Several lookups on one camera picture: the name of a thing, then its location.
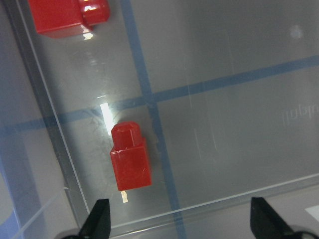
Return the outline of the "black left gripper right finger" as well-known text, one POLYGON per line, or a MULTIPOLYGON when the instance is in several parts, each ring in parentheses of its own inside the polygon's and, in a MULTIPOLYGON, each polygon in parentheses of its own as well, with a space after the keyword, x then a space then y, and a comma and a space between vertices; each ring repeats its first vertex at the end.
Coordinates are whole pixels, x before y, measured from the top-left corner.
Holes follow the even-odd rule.
POLYGON ((250 229, 256 239, 292 239, 294 231, 262 197, 252 197, 250 229))

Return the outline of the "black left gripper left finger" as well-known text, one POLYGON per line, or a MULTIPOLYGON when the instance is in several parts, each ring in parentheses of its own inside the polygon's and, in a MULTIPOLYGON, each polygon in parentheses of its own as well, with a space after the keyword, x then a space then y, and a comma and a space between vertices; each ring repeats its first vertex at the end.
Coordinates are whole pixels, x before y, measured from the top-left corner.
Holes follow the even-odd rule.
POLYGON ((78 236, 81 239, 108 239, 111 232, 110 202, 96 201, 78 236))

